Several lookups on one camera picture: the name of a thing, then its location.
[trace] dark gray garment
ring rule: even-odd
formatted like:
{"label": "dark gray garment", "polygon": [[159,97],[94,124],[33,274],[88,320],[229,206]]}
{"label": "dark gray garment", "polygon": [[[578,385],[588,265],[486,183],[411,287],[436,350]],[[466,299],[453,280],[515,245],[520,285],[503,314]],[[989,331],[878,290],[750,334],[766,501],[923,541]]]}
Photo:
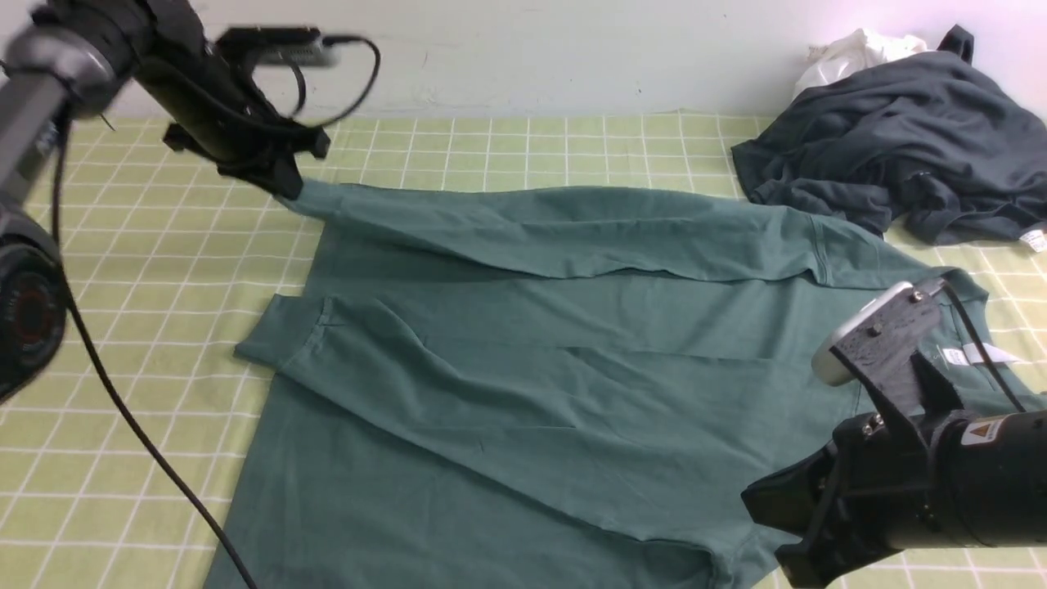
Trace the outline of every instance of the dark gray garment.
{"label": "dark gray garment", "polygon": [[753,202],[876,234],[904,212],[934,244],[1016,240],[1047,222],[1043,121],[950,52],[808,88],[732,153]]}

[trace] green checkered tablecloth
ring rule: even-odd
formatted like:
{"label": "green checkered tablecloth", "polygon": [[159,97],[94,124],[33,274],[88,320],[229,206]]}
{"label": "green checkered tablecloth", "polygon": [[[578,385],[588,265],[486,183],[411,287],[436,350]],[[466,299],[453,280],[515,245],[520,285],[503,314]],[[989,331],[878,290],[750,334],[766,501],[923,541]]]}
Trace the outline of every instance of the green checkered tablecloth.
{"label": "green checkered tablecloth", "polygon": [[[306,175],[385,186],[502,190],[615,184],[742,198],[729,148],[770,119],[697,113],[516,119],[353,119]],[[162,120],[81,124],[63,224],[87,322],[114,382],[221,519],[269,375],[231,359],[274,292],[296,293],[320,225],[160,143]],[[30,209],[47,213],[47,186]],[[993,293],[989,324],[1018,375],[1047,389],[1047,253],[928,247]],[[190,589],[215,539],[117,417],[75,336],[0,408],[0,588]],[[1047,588],[1047,551],[910,551],[839,587]],[[762,588],[785,587],[780,573]]]}

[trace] black wire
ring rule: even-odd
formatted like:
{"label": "black wire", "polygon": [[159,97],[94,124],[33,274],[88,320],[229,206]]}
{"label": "black wire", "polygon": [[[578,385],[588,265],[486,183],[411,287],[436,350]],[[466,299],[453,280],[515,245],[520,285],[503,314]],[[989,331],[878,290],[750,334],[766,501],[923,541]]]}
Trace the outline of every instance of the black wire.
{"label": "black wire", "polygon": [[[58,118],[58,158],[54,163],[54,177],[53,184],[51,185],[51,236],[54,240],[55,245],[59,249],[62,248],[61,242],[61,218],[59,216],[59,204],[62,200],[62,178],[65,173],[66,158],[69,151],[69,128],[71,127],[71,116],[68,108],[63,112]],[[87,356],[91,359],[91,364],[94,366],[94,371],[98,375],[98,380],[102,381],[102,386],[109,393],[109,399],[112,400],[113,405],[116,406],[116,410],[127,422],[131,431],[134,432],[135,437],[138,441],[146,447],[146,451],[149,452],[153,460],[160,467],[160,470],[168,475],[175,486],[182,492],[182,495],[188,499],[190,503],[196,507],[196,511],[200,514],[200,517],[207,522],[207,526],[210,527],[211,531],[215,533],[215,537],[218,538],[218,542],[225,548],[225,551],[229,554],[229,560],[232,561],[232,565],[237,567],[237,571],[240,572],[240,576],[244,580],[244,584],[247,585],[248,589],[258,589],[258,585],[251,577],[250,572],[248,572],[247,567],[244,565],[243,560],[237,552],[236,548],[232,547],[232,542],[225,535],[222,526],[215,520],[207,507],[200,501],[200,499],[193,493],[185,481],[182,480],[178,473],[175,472],[171,463],[168,462],[166,458],[160,454],[153,440],[149,439],[149,436],[138,425],[138,421],[134,418],[131,414],[131,410],[128,409],[127,405],[124,404],[124,400],[120,399],[119,393],[116,392],[116,387],[113,382],[109,379],[109,373],[106,371],[105,365],[102,363],[102,358],[98,357],[98,352],[94,347],[94,342],[91,340],[91,335],[87,331],[87,324],[84,323],[84,318],[80,314],[80,309],[76,305],[76,297],[73,294],[72,287],[69,285],[69,278],[65,273],[65,266],[59,262],[60,273],[62,276],[62,287],[65,290],[64,296],[68,298],[69,301],[69,315],[72,316],[72,321],[76,324],[76,331],[80,332],[80,337],[84,341],[84,347],[87,349]]]}
{"label": "black wire", "polygon": [[363,87],[363,90],[356,97],[356,99],[353,100],[353,104],[349,105],[349,107],[346,108],[346,110],[339,112],[335,116],[332,116],[331,118],[321,120],[314,124],[293,128],[293,127],[281,127],[277,124],[269,124],[267,122],[261,122],[259,120],[255,120],[254,118],[251,118],[250,116],[245,115],[242,112],[238,112],[232,108],[229,108],[229,106],[222,103],[215,96],[210,95],[210,93],[208,93],[207,90],[201,88],[200,85],[197,84],[195,80],[182,73],[181,71],[176,69],[174,70],[174,73],[179,77],[181,77],[182,81],[185,82],[187,85],[190,85],[193,89],[195,89],[197,93],[200,95],[200,97],[206,100],[209,105],[217,108],[218,110],[221,110],[223,113],[225,113],[226,116],[236,119],[238,122],[242,122],[249,127],[253,127],[259,131],[264,131],[266,133],[281,134],[281,135],[300,135],[306,133],[312,133],[314,131],[325,129],[336,122],[339,122],[342,119],[349,117],[354,112],[356,112],[356,110],[360,108],[360,105],[363,104],[363,100],[365,100],[367,96],[371,94],[371,90],[374,89],[375,81],[378,80],[378,71],[382,67],[382,52],[381,50],[378,49],[378,45],[375,45],[374,41],[365,37],[355,37],[355,36],[332,37],[328,39],[332,40],[332,42],[330,43],[332,45],[354,44],[354,43],[361,43],[363,45],[366,45],[367,48],[371,49],[371,52],[374,53],[375,55],[375,65],[371,70],[371,77],[367,78],[366,85]]}
{"label": "black wire", "polygon": [[949,300],[956,307],[956,313],[960,316],[960,322],[963,323],[963,329],[967,331],[967,336],[971,336],[971,341],[974,342],[975,348],[977,348],[978,354],[981,355],[981,358],[985,363],[985,368],[988,369],[989,375],[993,376],[997,385],[1000,386],[1003,394],[1007,395],[1007,400],[1010,401],[1011,405],[1013,405],[1020,413],[1025,413],[1025,408],[1022,407],[1021,402],[1018,401],[1018,398],[1015,397],[1010,387],[1007,386],[1007,383],[1003,380],[1003,376],[1001,376],[1000,371],[997,369],[996,363],[993,362],[993,359],[989,358],[988,353],[985,350],[985,344],[982,343],[981,338],[978,336],[978,331],[975,330],[974,322],[972,322],[971,317],[967,316],[967,311],[963,309],[963,303],[960,302],[959,294],[956,293],[956,290],[954,290],[948,281],[942,285],[942,290],[945,291],[945,296],[949,297]]}
{"label": "black wire", "polygon": [[294,110],[291,111],[289,118],[294,118],[295,116],[302,114],[302,110],[306,108],[306,95],[309,93],[309,89],[306,87],[306,74],[302,72],[302,67],[294,63],[291,58],[287,56],[284,51],[280,52],[280,59],[284,62],[287,67],[291,68],[294,72],[294,83],[298,86],[298,103],[294,106]]}

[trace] yellow warning sticker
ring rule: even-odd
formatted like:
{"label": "yellow warning sticker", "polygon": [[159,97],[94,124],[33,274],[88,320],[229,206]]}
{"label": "yellow warning sticker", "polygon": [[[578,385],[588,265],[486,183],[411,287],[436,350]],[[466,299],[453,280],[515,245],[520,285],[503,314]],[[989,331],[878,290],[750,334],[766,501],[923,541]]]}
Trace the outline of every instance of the yellow warning sticker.
{"label": "yellow warning sticker", "polygon": [[967,424],[967,429],[963,431],[960,438],[960,446],[978,446],[981,444],[992,444],[1000,435],[1000,427],[1006,417],[994,420],[979,420]]}

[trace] clothing tag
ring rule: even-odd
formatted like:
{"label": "clothing tag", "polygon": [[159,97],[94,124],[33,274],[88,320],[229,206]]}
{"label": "clothing tag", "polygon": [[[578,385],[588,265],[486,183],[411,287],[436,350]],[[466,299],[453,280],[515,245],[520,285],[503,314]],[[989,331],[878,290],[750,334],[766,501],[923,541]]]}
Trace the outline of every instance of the clothing tag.
{"label": "clothing tag", "polygon": [[963,354],[963,350],[948,348],[941,350],[941,356],[945,358],[945,362],[948,362],[949,364],[956,364],[959,366],[971,366],[971,361],[967,360],[967,355]]}
{"label": "clothing tag", "polygon": [[[1007,362],[1022,362],[1022,359],[1013,355],[1009,355],[1001,350],[1000,348],[997,348],[993,344],[985,344],[985,352],[988,353],[988,360],[998,364]],[[981,358],[981,355],[978,354],[978,346],[975,346],[974,344],[965,344],[963,346],[963,354],[966,355],[967,362],[970,364],[982,364],[985,362]]]}
{"label": "clothing tag", "polygon": [[1024,241],[1038,253],[1040,251],[1047,251],[1047,236],[1044,236],[1043,229],[1032,229],[1018,239]]}

